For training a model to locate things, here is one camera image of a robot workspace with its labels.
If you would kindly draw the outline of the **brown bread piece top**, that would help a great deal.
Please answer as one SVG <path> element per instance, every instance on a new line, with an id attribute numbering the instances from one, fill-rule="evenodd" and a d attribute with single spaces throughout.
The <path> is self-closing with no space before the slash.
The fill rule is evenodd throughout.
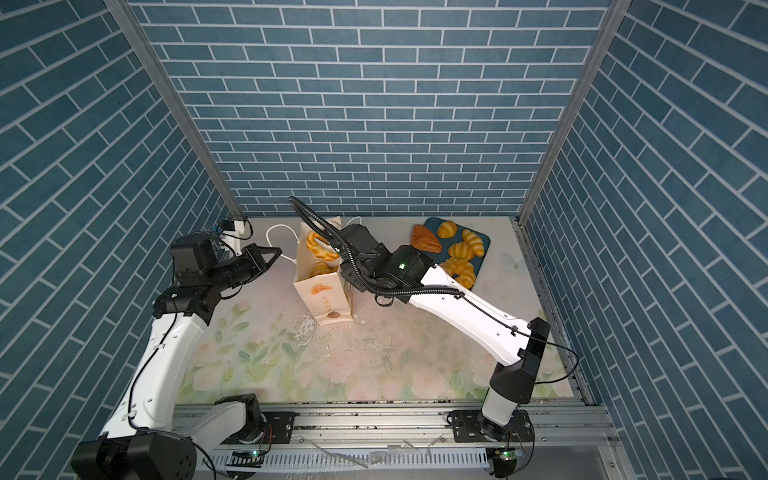
<path id="1" fill-rule="evenodd" d="M 442 245 L 431 230 L 424 225 L 415 225 L 411 233 L 411 245 L 420 251 L 439 254 Z"/>

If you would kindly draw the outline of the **long croissant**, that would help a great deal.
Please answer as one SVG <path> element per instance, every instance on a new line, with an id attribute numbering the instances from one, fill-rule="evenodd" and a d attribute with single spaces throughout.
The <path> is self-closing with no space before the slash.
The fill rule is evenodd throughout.
<path id="1" fill-rule="evenodd" d="M 328 265 L 328 264 L 326 264 L 324 262 L 318 262 L 318 263 L 316 263 L 313 266 L 313 268 L 311 270 L 310 277 L 315 277 L 315 276 L 319 276 L 319 275 L 326 275 L 326 274 L 330 274 L 330 273 L 334 273 L 334 272 L 335 272 L 335 269 L 332 266 L 330 266 L 330 265 Z"/>

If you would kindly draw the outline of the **ring donut bread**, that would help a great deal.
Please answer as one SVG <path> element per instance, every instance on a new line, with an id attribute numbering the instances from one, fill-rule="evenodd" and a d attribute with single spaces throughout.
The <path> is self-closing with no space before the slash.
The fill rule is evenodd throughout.
<path id="1" fill-rule="evenodd" d="M 307 249 L 318 259 L 332 262 L 339 258 L 338 252 L 329 242 L 315 231 L 310 231 L 306 239 Z"/>

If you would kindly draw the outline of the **white printed paper bag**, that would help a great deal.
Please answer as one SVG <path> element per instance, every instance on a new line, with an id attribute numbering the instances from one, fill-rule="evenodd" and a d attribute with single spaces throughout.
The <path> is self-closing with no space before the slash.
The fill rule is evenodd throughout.
<path id="1" fill-rule="evenodd" d="M 354 320 L 353 295 L 351 285 L 341 275 L 340 254 L 338 253 L 339 258 L 332 262 L 316 258 L 306 246 L 308 233 L 315 230 L 304 222 L 300 224 L 299 230 L 294 230 L 286 224 L 275 224 L 269 227 L 265 233 L 269 246 L 273 245 L 270 235 L 278 228 L 287 229 L 296 240 L 296 254 L 293 257 L 282 254 L 281 257 L 293 263 L 295 268 L 293 285 L 315 321 L 320 326 L 352 322 Z M 326 233 L 318 234 L 330 244 Z M 310 277 L 313 266 L 318 262 L 332 266 L 335 272 Z"/>

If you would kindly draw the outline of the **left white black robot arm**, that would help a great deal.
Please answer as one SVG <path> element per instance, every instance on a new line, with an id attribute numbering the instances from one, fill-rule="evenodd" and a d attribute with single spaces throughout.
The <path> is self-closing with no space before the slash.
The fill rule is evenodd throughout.
<path id="1" fill-rule="evenodd" d="M 217 258 L 211 235 L 182 236 L 170 246 L 173 281 L 153 303 L 147 347 L 126 393 L 97 439 L 81 442 L 71 467 L 81 479 L 190 479 L 197 462 L 233 438 L 246 445 L 271 439 L 272 427 L 253 394 L 218 400 L 185 433 L 173 429 L 178 392 L 223 292 L 266 273 L 278 247 L 250 244 Z"/>

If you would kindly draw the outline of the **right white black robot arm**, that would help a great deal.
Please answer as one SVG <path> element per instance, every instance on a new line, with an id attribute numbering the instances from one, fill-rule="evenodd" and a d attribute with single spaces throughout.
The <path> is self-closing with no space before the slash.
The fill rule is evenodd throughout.
<path id="1" fill-rule="evenodd" d="M 356 289 L 425 310 L 484 347 L 496 366 L 477 417 L 478 428 L 490 440 L 504 441 L 517 434 L 525 442 L 528 417 L 520 407 L 531 400 L 549 324 L 494 307 L 422 251 L 402 245 L 391 252 L 362 225 L 332 227 L 326 236 L 342 259 L 342 276 Z"/>

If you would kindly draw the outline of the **small round croissant top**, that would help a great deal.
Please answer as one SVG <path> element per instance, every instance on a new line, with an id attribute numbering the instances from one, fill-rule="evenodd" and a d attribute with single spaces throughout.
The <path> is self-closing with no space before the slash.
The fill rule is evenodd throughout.
<path id="1" fill-rule="evenodd" d="M 437 228 L 437 236 L 441 239 L 450 239 L 456 236 L 458 226 L 453 221 L 443 221 Z"/>

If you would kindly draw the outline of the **dark blue tray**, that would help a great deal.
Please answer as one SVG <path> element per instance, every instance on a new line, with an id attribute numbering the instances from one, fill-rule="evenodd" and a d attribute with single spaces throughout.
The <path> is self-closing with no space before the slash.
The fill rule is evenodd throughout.
<path id="1" fill-rule="evenodd" d="M 440 245 L 439 251 L 425 251 L 425 254 L 453 280 L 471 290 L 490 249 L 490 238 L 475 229 L 438 217 L 428 218 L 423 226 Z"/>

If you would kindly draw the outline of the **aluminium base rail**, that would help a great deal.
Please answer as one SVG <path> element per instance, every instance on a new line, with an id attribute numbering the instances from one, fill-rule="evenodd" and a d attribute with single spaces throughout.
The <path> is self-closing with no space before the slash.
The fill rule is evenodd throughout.
<path id="1" fill-rule="evenodd" d="M 161 407 L 150 397 L 122 402 L 105 430 L 122 437 L 137 426 L 191 437 L 231 477 L 459 468 L 500 478 L 634 476 L 605 409 L 576 402 L 534 403 L 498 427 L 476 401 Z"/>

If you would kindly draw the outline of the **left aluminium corner post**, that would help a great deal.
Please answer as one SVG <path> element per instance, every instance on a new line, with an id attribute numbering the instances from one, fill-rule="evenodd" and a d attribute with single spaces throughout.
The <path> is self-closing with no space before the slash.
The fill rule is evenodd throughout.
<path id="1" fill-rule="evenodd" d="M 160 61 L 147 34 L 139 24 L 128 1 L 105 0 L 105 6 L 135 52 L 161 99 L 175 119 L 184 138 L 196 154 L 231 215 L 245 219 L 246 214 L 228 186 L 202 134 L 190 116 L 173 82 Z"/>

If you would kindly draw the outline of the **aluminium corner post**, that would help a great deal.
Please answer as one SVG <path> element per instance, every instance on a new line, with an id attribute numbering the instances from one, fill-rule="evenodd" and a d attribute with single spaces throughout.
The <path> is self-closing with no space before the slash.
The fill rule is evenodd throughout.
<path id="1" fill-rule="evenodd" d="M 524 226 L 533 213 L 535 204 L 544 189 L 547 178 L 557 163 L 558 156 L 562 151 L 567 136 L 573 127 L 576 117 L 630 5 L 630 0 L 615 0 L 611 1 L 609 4 L 609 8 L 595 37 L 595 42 L 585 58 L 584 65 L 574 84 L 568 103 L 563 109 L 557 128 L 551 136 L 547 150 L 542 157 L 542 161 L 533 178 L 531 187 L 519 211 L 517 223 L 520 226 Z"/>
<path id="2" fill-rule="evenodd" d="M 105 6 L 135 52 L 161 99 L 175 119 L 184 138 L 196 154 L 231 215 L 245 219 L 246 214 L 228 186 L 202 134 L 190 116 L 173 82 L 160 61 L 147 34 L 139 24 L 128 1 L 105 0 Z"/>

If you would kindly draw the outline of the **right aluminium corner post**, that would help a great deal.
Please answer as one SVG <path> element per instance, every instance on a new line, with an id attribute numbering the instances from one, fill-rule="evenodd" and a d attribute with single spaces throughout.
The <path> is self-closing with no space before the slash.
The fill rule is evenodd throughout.
<path id="1" fill-rule="evenodd" d="M 533 178 L 531 187 L 519 211 L 517 223 L 520 226 L 524 226 L 533 213 L 535 204 L 544 189 L 547 178 L 557 163 L 558 156 L 562 151 L 567 136 L 573 127 L 576 117 L 630 5 L 630 0 L 615 0 L 611 1 L 609 4 L 609 8 L 595 37 L 595 42 L 585 58 L 584 65 L 574 84 L 568 103 L 563 109 L 557 128 L 551 136 L 547 150 L 542 157 L 542 161 Z"/>

